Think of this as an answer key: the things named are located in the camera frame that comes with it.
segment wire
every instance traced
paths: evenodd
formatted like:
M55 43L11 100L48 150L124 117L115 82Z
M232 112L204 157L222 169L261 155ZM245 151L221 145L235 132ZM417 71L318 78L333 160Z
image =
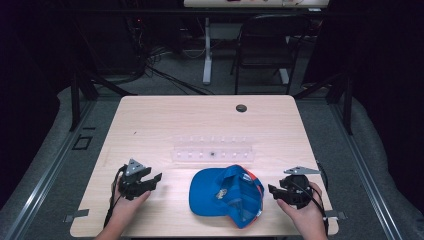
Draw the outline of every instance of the wire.
M318 202L317 202L317 200L315 200L315 198L313 197L313 196L311 196L305 189L303 189L301 186L299 186L299 185L297 185L296 183L294 183L293 181L290 181L295 187L297 187L298 188L298 190L300 190L300 191L302 191L302 192L304 192L310 199L311 199L311 201L313 202L313 203L315 203L315 205L318 207L318 210L321 212L321 215L322 215L322 220L324 221L324 227L325 227L325 234L328 236L328 218L327 218L327 215L325 214L325 209L324 209L324 202L322 201L322 197L321 197L321 195L318 193L318 191L315 189L315 188L313 188L313 187L311 187L311 186L309 186L312 190L314 190L317 194L318 194L318 196L319 196L319 199L320 199L320 201L321 201L321 204L319 204Z
M188 54L188 52L191 52L191 51L202 51L202 52L199 53L196 56L191 56L190 54ZM199 49L199 50L183 50L183 53L184 53L185 56L192 58L192 59L195 59L195 58L201 57L203 55L203 53L205 53L205 51L206 51L206 48L203 48L203 49Z
M209 91L209 90L207 90L205 88L201 88L201 87L198 87L198 86L195 86L195 85L186 83L184 81L181 81L181 80L179 80L179 79L177 79L177 78L175 78L173 76L170 76L170 75L168 75L166 73L163 73L163 72L161 72L161 71L153 68L152 66L147 65L146 68L148 68L149 70L151 70L154 75L159 76L159 77L162 77L164 79L167 79L167 80L171 81L171 83L174 84L174 86L176 86L177 88L179 88L181 91L183 91L187 95L188 95L188 93L186 91L184 91L182 88L180 88L179 86L177 86L175 84L179 84L179 85L181 85L183 87L186 87L186 88L188 88L188 89L190 89L190 90L192 90L192 91L194 91L194 92L196 92L196 93L198 93L200 95L208 95L207 93L212 94L212 95L215 95L213 92L211 92L211 91Z
M327 177L327 173L324 170L324 167L322 166L322 164L316 160L318 168L321 170L323 178L324 178L324 187L325 187L325 191L328 191L328 177Z
M72 24L74 25L74 27L76 28L76 30L80 34L81 38L84 40L84 42L87 45L88 49L90 50L91 54L97 59L97 61L101 65L103 65L108 72L110 72L113 75L118 75L116 72L112 71L111 68L106 65L106 63L104 63L102 61L102 59L100 58L100 56L97 54L96 50L91 46L91 44L89 43L88 39L82 33L82 30L81 30L79 24L77 23L77 21L75 19L72 19ZM132 74L129 78L122 79L122 80L117 80L117 81L109 81L109 82L111 82L113 84L116 84L116 85L119 85L119 84L123 84L123 83L128 83L128 82L135 81L138 78L140 78L141 76L143 76L143 74L144 74L143 63L141 63L139 67L140 67L140 70L137 71L136 73Z
M202 30L203 35L205 35L205 30L203 30L203 25L200 23L199 18L196 18L197 24L199 24L200 29Z
M116 184L118 182L118 177L119 174L121 172L124 172L125 169L127 168L127 165L124 165L123 167L121 167L118 172L115 175L115 179L113 180L112 183L112 196L110 197L110 201L109 201L109 210L107 210L107 214L106 214L106 218L105 218L105 222L103 224L103 228L106 227L106 225L109 223L110 218L112 217L112 213L113 213L113 208L115 207L115 205L118 203L118 200L121 199L122 195L119 196L119 198L114 202L115 200L115 190L116 190Z

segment small black object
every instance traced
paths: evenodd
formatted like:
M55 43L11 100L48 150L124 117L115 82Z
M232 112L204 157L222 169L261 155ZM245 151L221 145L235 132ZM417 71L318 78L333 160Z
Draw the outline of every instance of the small black object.
M305 175L287 176L280 180L280 186L283 189L268 184L268 190L274 199L282 199L289 205L295 205L297 209L305 207L311 201L313 192Z
M239 104L239 105L236 106L236 110L237 110L237 112L246 112L247 107L246 107L246 105Z
M151 167L146 168L131 159L129 165L124 165L124 174L122 174L119 181L121 196L128 200L133 200L146 191L155 190L156 184L162 179L162 173L156 175L153 179L141 181L141 178L150 174L151 171Z

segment cap brim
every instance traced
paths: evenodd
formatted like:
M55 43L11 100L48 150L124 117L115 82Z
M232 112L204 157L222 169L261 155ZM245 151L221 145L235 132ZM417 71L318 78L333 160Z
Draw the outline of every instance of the cap brim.
M218 208L216 197L211 193L218 193L221 185L216 181L225 168L203 169L194 175L190 185L189 204L190 209L200 216L226 216L227 210Z
M217 194L223 189L225 193L221 200ZM189 192L193 213L207 217L230 216L239 228L256 219L262 211L262 198L260 181L239 165L199 171L193 177Z

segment table leg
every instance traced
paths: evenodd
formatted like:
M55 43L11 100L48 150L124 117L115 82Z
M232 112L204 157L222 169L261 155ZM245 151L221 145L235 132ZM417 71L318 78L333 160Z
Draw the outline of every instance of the table leg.
M205 20L205 68L203 70L203 84L209 85L211 83L212 72L212 57L211 57L211 36L209 18Z

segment dark background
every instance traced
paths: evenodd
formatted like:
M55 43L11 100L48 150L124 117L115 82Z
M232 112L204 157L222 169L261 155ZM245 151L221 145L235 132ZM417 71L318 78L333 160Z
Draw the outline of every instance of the dark background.
M182 1L139 1L137 7L180 8ZM349 69L354 97L366 108L384 144L398 189L421 212L424 197L424 4L421 1L331 1L330 11L365 18L322 24L304 82ZM140 18L150 31L134 43L128 18L47 15L57 7L126 8L120 1L7 1L1 7L1 206L25 173L59 109L56 95L76 69L99 74L143 71L150 41L181 50L179 28L191 19Z

